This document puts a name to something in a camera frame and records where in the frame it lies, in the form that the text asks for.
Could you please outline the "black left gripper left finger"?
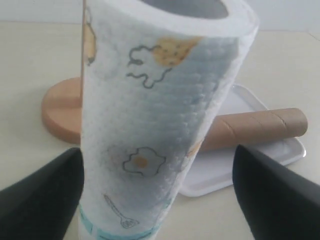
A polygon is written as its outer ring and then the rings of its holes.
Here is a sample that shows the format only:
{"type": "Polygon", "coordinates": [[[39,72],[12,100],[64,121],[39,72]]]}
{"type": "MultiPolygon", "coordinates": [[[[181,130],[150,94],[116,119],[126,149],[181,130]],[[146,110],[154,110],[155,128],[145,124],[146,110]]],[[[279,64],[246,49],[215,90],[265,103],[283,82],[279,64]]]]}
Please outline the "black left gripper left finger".
{"type": "Polygon", "coordinates": [[[80,148],[72,147],[0,192],[2,240],[62,240],[84,187],[80,148]]]}

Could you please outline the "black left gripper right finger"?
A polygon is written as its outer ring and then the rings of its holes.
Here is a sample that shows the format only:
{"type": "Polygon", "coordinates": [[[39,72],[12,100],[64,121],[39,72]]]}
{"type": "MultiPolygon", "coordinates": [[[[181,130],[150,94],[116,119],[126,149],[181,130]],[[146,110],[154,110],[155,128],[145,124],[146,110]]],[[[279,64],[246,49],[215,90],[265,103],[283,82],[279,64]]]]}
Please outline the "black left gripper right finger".
{"type": "Polygon", "coordinates": [[[320,186],[251,147],[234,191],[256,240],[318,240],[320,186]]]}

